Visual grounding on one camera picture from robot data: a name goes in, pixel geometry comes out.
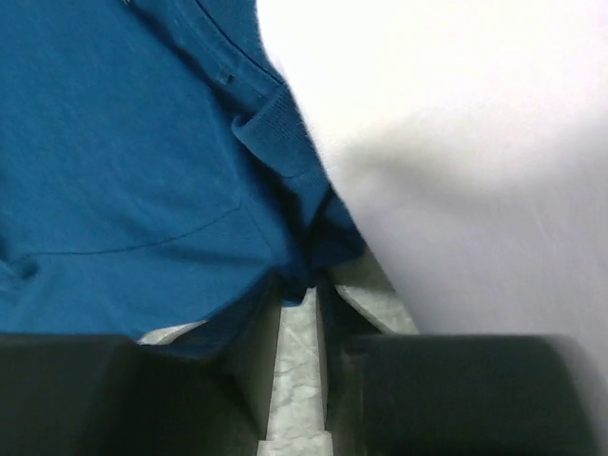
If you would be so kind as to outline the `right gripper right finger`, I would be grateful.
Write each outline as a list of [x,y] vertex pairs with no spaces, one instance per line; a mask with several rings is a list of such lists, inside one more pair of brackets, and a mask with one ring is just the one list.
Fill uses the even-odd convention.
[[325,428],[337,455],[600,455],[603,387],[551,335],[383,332],[316,289]]

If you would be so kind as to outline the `blue printed t-shirt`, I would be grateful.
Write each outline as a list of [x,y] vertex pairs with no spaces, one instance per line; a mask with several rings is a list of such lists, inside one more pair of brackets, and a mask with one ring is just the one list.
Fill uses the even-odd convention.
[[251,1],[1,5],[1,329],[225,344],[365,244]]

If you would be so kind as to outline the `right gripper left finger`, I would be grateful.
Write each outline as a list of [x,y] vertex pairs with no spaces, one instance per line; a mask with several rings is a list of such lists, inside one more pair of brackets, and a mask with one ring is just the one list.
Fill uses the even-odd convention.
[[266,280],[167,345],[5,334],[5,455],[254,455],[266,437],[280,321]]

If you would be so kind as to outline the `white folded t-shirt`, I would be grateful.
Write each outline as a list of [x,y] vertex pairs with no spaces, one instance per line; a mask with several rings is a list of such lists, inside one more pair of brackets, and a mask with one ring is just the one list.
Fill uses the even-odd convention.
[[607,361],[607,5],[259,1],[269,60],[422,333]]

